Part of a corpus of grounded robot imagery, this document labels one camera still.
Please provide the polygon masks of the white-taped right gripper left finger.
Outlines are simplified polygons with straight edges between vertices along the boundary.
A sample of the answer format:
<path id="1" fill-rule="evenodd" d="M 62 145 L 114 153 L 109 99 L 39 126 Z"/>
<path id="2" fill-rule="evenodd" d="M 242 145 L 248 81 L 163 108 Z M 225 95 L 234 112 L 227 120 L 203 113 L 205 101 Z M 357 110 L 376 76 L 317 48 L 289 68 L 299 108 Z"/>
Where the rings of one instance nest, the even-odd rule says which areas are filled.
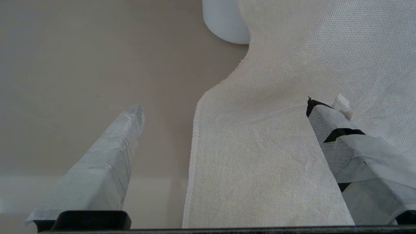
<path id="1" fill-rule="evenodd" d="M 144 122 L 141 105 L 122 111 L 25 224 L 55 221 L 66 211 L 122 210 Z"/>

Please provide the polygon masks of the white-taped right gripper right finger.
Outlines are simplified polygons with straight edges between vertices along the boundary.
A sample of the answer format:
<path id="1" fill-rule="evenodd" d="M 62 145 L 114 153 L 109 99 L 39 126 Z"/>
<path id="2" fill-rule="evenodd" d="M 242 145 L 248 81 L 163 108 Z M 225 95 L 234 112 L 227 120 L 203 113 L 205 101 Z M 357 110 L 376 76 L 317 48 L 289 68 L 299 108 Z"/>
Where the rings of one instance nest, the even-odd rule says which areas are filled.
<path id="1" fill-rule="evenodd" d="M 351 122 L 348 101 L 309 98 L 308 118 L 356 225 L 416 225 L 416 164 Z"/>

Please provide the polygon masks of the white cylindrical container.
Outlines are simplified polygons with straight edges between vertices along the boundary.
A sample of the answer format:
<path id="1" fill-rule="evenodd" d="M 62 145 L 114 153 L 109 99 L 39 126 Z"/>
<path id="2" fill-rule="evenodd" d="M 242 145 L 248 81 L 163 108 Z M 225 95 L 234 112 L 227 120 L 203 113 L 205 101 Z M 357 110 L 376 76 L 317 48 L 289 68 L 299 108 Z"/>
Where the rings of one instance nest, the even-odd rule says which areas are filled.
<path id="1" fill-rule="evenodd" d="M 202 0 L 202 16 L 207 28 L 218 38 L 238 45 L 250 43 L 250 32 L 237 0 Z"/>

